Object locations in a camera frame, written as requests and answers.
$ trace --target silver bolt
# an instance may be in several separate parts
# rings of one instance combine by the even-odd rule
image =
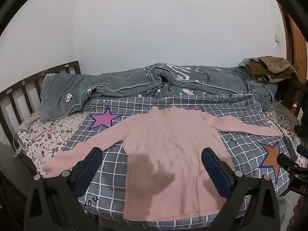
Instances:
[[[243,176],[243,172],[242,171],[235,171],[235,175],[238,176],[238,177],[242,177]]]
[[[34,176],[34,180],[38,180],[39,178],[41,178],[41,175],[39,175],[39,174]]]
[[[269,175],[264,175],[263,176],[265,180],[270,180],[270,176]]]
[[[70,175],[70,172],[69,172],[68,170],[65,170],[65,171],[63,171],[63,172],[61,173],[61,175],[62,175],[63,177],[67,177],[67,176]]]

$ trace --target wooden headboard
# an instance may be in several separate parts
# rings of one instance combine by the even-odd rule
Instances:
[[[66,73],[69,74],[70,73],[70,67],[72,67],[74,69],[75,74],[81,74],[78,61],[73,61],[73,62],[62,64],[62,65],[59,65],[59,66],[56,66],[56,67],[53,67],[53,68],[50,68],[50,69],[46,69],[44,71],[38,72],[34,75],[31,75],[31,76],[13,84],[12,86],[5,89],[4,91],[0,92],[0,101],[5,99],[6,97],[8,97],[10,99],[10,104],[12,105],[13,112],[15,114],[17,122],[18,122],[18,124],[21,124],[22,120],[21,120],[20,114],[17,110],[16,101],[14,100],[14,97],[13,97],[13,92],[15,92],[17,90],[22,90],[24,99],[25,99],[26,104],[27,104],[27,108],[29,110],[29,113],[32,114],[35,110],[31,106],[29,95],[28,95],[28,92],[26,90],[26,85],[34,83],[39,101],[41,101],[41,97],[40,97],[41,87],[40,87],[40,84],[39,84],[39,80],[43,79],[46,76],[46,74],[60,73],[62,70],[65,70]],[[15,148],[18,148],[19,143],[16,140],[13,140],[13,133],[9,129],[7,120],[5,119],[2,108],[0,106],[0,124],[2,125],[4,133],[7,136],[7,138],[9,140],[10,144],[12,145],[12,147],[14,148],[14,145],[15,145]]]

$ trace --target brown jacket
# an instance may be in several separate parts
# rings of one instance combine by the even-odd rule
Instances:
[[[295,68],[281,57],[250,58],[247,66],[259,82],[276,83],[284,79],[298,79]]]

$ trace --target gray blanket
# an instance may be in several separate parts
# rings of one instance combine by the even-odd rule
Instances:
[[[262,110],[272,107],[275,84],[262,84],[246,67],[175,66],[157,63],[140,69],[101,75],[48,74],[42,89],[41,122],[89,110],[91,98],[164,98],[173,95],[254,94]]]

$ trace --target gray plaid sheet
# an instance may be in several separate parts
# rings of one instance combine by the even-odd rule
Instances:
[[[63,151],[72,149],[78,142],[88,140],[91,136],[103,131],[105,126],[90,127],[94,119],[90,115],[103,114],[107,107],[112,114],[123,116],[114,119],[119,122],[133,114],[147,113],[152,106],[164,109],[175,105],[177,107],[190,109],[203,107],[204,111],[214,116],[232,115],[247,124],[267,126],[259,103],[254,101],[252,95],[212,95],[200,97],[170,97],[163,99],[155,98],[118,98],[110,100],[92,100],[91,112],[86,117],[80,128],[72,136]],[[246,176],[260,178],[269,174],[272,178],[277,195],[282,194],[289,184],[287,172],[280,168],[277,183],[273,168],[259,168],[267,155],[263,144],[279,144],[280,152],[288,154],[282,137],[254,136],[245,133],[220,132],[221,139],[227,151],[232,157],[236,170],[241,170]],[[123,219],[125,178],[127,171],[127,155],[123,149],[122,142],[116,143],[104,151],[104,160],[94,176],[86,194],[78,200],[85,211],[101,216],[103,218],[126,222],[127,225],[144,229],[170,230],[184,228],[199,228],[209,226],[216,214],[173,221],[147,221],[132,222]],[[239,216],[244,214],[250,197],[246,197]]]

